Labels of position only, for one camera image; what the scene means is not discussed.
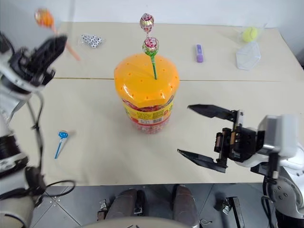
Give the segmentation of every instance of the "plastic jar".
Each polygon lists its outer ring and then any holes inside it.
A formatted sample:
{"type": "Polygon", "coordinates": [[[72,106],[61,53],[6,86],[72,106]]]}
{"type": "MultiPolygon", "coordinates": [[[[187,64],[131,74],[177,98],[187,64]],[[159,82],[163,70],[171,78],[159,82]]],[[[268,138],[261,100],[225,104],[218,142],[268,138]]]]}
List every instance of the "plastic jar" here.
{"type": "Polygon", "coordinates": [[[133,125],[145,133],[156,133],[168,122],[179,86],[175,65],[156,55],[157,80],[150,57],[127,57],[114,71],[115,87],[133,125]]]}

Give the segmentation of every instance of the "white table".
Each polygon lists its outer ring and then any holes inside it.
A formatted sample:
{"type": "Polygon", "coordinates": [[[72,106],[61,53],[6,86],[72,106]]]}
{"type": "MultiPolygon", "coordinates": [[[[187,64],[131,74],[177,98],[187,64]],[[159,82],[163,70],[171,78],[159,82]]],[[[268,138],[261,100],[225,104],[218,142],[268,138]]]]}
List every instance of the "white table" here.
{"type": "MultiPolygon", "coordinates": [[[[295,81],[304,80],[304,71],[277,29],[264,30],[259,40],[261,60],[250,71],[236,67],[240,28],[200,25],[155,24],[152,35],[160,43],[159,55],[175,63],[181,80],[203,81],[295,81]],[[201,43],[205,62],[196,63],[195,44],[201,43]]],[[[142,53],[145,33],[139,24],[64,22],[59,32],[82,58],[77,62],[67,51],[54,64],[60,78],[111,78],[125,57],[142,53]],[[106,39],[98,49],[79,44],[83,33],[106,39]]]]}
{"type": "MultiPolygon", "coordinates": [[[[299,139],[304,143],[303,86],[303,82],[182,81],[170,123],[158,134],[146,135],[131,126],[113,80],[54,79],[43,91],[46,181],[74,179],[78,185],[262,181],[262,176],[233,161],[223,174],[199,167],[177,153],[179,148],[217,158],[213,152],[216,132],[231,127],[230,122],[200,116],[187,105],[243,109],[244,125],[252,127],[266,114],[294,113],[299,116],[299,139]],[[57,133],[62,129],[74,135],[55,160],[57,133]]],[[[30,126],[25,106],[16,113],[12,128],[30,163],[37,164],[30,126]]]]}

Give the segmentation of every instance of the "orange lollipop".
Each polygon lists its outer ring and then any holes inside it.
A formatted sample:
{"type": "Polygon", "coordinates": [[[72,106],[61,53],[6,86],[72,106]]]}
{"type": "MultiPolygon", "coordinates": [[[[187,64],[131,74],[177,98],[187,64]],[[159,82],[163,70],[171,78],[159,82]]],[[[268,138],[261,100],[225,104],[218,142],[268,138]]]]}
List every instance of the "orange lollipop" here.
{"type": "MultiPolygon", "coordinates": [[[[35,12],[34,16],[38,25],[50,28],[55,34],[57,34],[56,28],[54,26],[54,18],[47,9],[38,9],[35,12]]],[[[68,51],[74,56],[74,58],[79,61],[79,55],[72,49],[69,43],[66,43],[66,47],[68,51]]]]}

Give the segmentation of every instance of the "lollipop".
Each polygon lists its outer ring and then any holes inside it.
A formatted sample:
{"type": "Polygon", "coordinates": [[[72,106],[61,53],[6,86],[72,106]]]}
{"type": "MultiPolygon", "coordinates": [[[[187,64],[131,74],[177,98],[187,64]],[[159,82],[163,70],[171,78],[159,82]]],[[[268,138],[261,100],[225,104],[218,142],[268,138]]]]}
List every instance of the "lollipop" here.
{"type": "Polygon", "coordinates": [[[147,36],[151,32],[154,25],[154,18],[152,15],[144,13],[141,20],[139,21],[141,28],[147,33],[147,36]]]}
{"type": "MultiPolygon", "coordinates": [[[[54,26],[54,18],[47,9],[36,10],[34,16],[38,25],[49,28],[55,34],[57,34],[56,28],[54,26]]],[[[80,60],[79,55],[72,49],[72,47],[68,43],[66,43],[66,47],[68,51],[74,56],[75,59],[80,60]]]]}
{"type": "Polygon", "coordinates": [[[144,53],[146,53],[148,56],[150,56],[151,58],[151,62],[153,65],[153,71],[154,71],[154,79],[157,79],[157,75],[156,75],[156,67],[155,67],[155,55],[158,52],[158,40],[155,37],[147,37],[143,44],[142,44],[142,50],[144,51],[144,53]]]}

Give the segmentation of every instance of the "green lollipop stick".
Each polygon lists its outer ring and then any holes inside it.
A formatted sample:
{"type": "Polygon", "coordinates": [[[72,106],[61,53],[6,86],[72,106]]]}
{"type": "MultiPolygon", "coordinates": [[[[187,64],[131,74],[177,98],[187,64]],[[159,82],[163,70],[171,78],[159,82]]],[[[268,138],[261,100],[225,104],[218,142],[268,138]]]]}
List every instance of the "green lollipop stick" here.
{"type": "Polygon", "coordinates": [[[157,75],[156,75],[155,55],[158,52],[158,48],[159,48],[157,38],[147,37],[142,44],[142,48],[143,51],[151,58],[153,72],[154,72],[154,79],[156,80],[157,75]]]}

